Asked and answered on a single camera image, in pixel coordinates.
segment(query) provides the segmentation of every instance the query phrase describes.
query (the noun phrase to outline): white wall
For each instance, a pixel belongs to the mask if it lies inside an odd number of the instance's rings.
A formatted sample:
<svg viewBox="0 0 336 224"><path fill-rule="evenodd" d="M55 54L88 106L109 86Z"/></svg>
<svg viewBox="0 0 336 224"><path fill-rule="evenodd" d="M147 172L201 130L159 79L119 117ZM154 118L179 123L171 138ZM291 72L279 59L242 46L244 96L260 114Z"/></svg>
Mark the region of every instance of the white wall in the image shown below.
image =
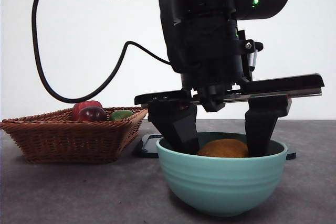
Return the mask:
<svg viewBox="0 0 336 224"><path fill-rule="evenodd" d="M50 112L70 104L52 98L34 62L30 13L33 0L1 0L1 118ZM240 22L261 41L255 79L318 72L322 97L294 99L288 119L336 119L336 0L289 0L274 18ZM46 77L61 95L82 96L113 69L124 42L134 40L166 58L158 0L40 0L38 34ZM181 88L178 74L130 48L112 83L97 97L104 106L132 106L134 96ZM199 118L242 119L246 103L228 104Z"/></svg>

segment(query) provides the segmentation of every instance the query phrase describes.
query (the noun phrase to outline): screw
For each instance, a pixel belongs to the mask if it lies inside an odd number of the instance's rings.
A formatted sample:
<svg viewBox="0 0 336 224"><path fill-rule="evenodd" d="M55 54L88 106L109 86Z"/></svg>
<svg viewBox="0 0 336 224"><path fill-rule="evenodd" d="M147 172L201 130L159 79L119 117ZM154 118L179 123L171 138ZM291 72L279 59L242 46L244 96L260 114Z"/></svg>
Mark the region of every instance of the screw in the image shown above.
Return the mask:
<svg viewBox="0 0 336 224"><path fill-rule="evenodd" d="M252 48L252 44L250 42L245 44L245 48L246 49L251 49Z"/></svg>

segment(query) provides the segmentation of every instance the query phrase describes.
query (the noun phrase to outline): green led light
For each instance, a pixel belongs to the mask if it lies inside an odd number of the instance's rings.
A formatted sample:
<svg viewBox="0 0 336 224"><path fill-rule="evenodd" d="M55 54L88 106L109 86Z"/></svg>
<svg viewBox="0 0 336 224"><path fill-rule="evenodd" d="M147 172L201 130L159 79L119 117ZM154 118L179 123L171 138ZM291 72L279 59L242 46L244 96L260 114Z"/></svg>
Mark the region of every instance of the green led light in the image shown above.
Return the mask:
<svg viewBox="0 0 336 224"><path fill-rule="evenodd" d="M253 4L257 5L259 3L259 0L253 0Z"/></svg>
<svg viewBox="0 0 336 224"><path fill-rule="evenodd" d="M253 0L252 1L252 7L256 7L259 4L259 0Z"/></svg>

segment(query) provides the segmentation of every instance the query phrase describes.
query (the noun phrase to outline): orange fruit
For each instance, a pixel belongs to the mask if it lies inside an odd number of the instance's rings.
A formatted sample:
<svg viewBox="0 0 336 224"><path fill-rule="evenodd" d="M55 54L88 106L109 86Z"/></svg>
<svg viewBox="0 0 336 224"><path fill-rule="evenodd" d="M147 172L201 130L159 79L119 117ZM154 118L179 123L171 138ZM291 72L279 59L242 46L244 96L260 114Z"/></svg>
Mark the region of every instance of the orange fruit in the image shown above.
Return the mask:
<svg viewBox="0 0 336 224"><path fill-rule="evenodd" d="M245 143L237 139L220 139L208 142L196 155L207 157L248 157Z"/></svg>

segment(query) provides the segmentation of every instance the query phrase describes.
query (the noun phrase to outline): dark red apple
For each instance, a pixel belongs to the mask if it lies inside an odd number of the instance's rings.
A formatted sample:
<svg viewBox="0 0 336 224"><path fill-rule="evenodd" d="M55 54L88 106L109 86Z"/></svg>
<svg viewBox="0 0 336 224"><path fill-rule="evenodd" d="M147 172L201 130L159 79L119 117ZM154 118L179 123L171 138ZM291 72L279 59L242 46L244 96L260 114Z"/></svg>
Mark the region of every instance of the dark red apple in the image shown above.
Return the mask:
<svg viewBox="0 0 336 224"><path fill-rule="evenodd" d="M106 121L107 116L104 109L100 107L86 107L78 113L78 121L100 122Z"/></svg>
<svg viewBox="0 0 336 224"><path fill-rule="evenodd" d="M79 111L81 111L82 109L86 107L91 107L91 106L103 108L101 103L98 101L85 101L85 102L76 103L75 106L73 106L72 108L71 119L74 121L78 120Z"/></svg>

